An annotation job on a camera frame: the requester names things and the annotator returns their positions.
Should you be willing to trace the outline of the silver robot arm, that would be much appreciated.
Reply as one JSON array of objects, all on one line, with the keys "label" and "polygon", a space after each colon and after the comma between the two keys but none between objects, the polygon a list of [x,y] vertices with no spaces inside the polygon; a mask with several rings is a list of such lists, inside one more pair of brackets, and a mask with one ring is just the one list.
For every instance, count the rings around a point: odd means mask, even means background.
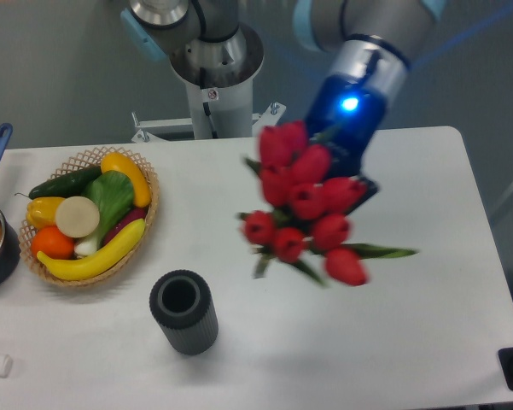
[{"label": "silver robot arm", "polygon": [[[299,1],[293,28],[306,48],[335,60],[304,120],[312,133],[339,124],[336,173],[353,176],[405,82],[442,1]],[[168,58],[184,82],[199,139],[248,131],[253,79],[264,60],[256,31],[235,1],[132,1],[121,13],[134,44],[150,59]]]}]

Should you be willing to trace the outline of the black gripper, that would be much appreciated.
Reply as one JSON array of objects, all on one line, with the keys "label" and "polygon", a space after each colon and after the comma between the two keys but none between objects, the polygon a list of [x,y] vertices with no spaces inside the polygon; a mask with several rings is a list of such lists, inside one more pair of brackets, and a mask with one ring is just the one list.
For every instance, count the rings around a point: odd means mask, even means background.
[{"label": "black gripper", "polygon": [[306,128],[332,156],[329,176],[352,176],[345,214],[378,191],[376,181],[360,174],[363,154],[386,113],[386,99],[364,83],[339,75],[328,77],[304,118]]}]

